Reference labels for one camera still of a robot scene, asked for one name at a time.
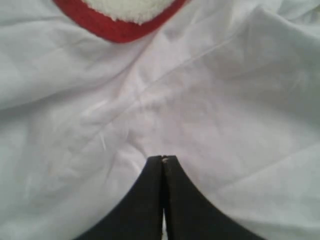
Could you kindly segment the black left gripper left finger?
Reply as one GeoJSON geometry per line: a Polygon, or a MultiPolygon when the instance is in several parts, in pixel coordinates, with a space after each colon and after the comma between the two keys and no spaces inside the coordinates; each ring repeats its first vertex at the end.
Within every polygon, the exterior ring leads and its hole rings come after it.
{"type": "Polygon", "coordinates": [[[77,239],[162,239],[162,170],[162,157],[149,157],[123,199],[102,220],[77,239]]]}

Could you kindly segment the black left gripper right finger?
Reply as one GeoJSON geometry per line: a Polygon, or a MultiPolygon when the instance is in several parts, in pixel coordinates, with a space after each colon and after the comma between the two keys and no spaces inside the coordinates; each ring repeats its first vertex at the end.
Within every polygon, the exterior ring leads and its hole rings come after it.
{"type": "Polygon", "coordinates": [[[169,240],[260,240],[198,190],[174,155],[162,159],[162,203],[169,240]]]}

